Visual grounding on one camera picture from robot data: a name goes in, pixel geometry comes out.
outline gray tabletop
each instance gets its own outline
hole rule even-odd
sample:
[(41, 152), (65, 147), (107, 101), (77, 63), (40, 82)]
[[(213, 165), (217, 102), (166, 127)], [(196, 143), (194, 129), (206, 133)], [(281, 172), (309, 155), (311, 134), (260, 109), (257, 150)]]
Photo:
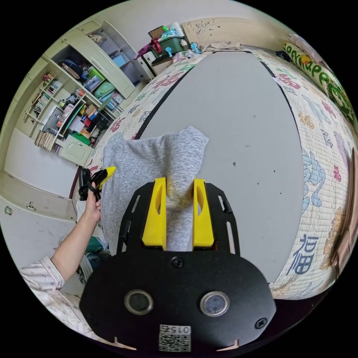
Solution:
[(142, 138), (189, 125), (209, 138), (198, 178), (225, 192), (241, 256), (274, 282), (297, 236), (304, 193), (301, 144), (284, 95), (251, 53), (208, 55), (178, 83)]

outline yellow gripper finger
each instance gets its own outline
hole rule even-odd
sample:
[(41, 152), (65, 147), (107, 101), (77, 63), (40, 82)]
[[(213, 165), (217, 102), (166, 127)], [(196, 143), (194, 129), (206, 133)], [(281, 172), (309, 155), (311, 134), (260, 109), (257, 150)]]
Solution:
[(142, 241), (145, 246), (162, 247), (167, 241), (166, 180), (156, 179), (149, 205)]
[(194, 179), (193, 249), (212, 247), (214, 234), (203, 179)]

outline bag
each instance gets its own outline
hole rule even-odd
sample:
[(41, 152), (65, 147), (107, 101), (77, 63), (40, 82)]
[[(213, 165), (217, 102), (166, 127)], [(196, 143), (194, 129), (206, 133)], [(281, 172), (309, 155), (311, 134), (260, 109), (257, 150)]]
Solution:
[(158, 42), (157, 38), (152, 38), (152, 41), (150, 41), (149, 44), (145, 45), (144, 47), (142, 47), (138, 53), (136, 54), (136, 56), (134, 57), (134, 59), (136, 60), (138, 57), (143, 56), (145, 53), (147, 53), (148, 51), (150, 51), (150, 48), (153, 48), (157, 53), (162, 53), (162, 49), (161, 46)]
[(94, 92), (94, 96), (101, 100), (101, 98), (104, 98), (105, 96), (109, 95), (115, 90), (115, 87), (112, 85), (112, 83), (108, 81), (104, 81)]

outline wooden headboard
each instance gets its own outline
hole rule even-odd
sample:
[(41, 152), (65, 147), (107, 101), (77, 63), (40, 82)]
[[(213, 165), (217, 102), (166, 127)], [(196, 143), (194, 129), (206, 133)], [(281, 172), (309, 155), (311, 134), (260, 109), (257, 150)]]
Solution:
[(244, 45), (283, 50), (288, 28), (240, 18), (206, 18), (182, 23), (190, 43), (206, 46), (212, 43), (232, 41)]

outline screw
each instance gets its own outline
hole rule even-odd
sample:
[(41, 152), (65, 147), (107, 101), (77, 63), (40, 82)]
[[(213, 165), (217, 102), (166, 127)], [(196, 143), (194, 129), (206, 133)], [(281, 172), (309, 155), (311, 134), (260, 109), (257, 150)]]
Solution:
[(264, 328), (267, 324), (267, 318), (260, 318), (256, 323), (255, 323), (255, 328), (256, 329), (261, 329)]
[(172, 265), (173, 267), (180, 269), (184, 266), (184, 260), (180, 257), (173, 257), (172, 258)]

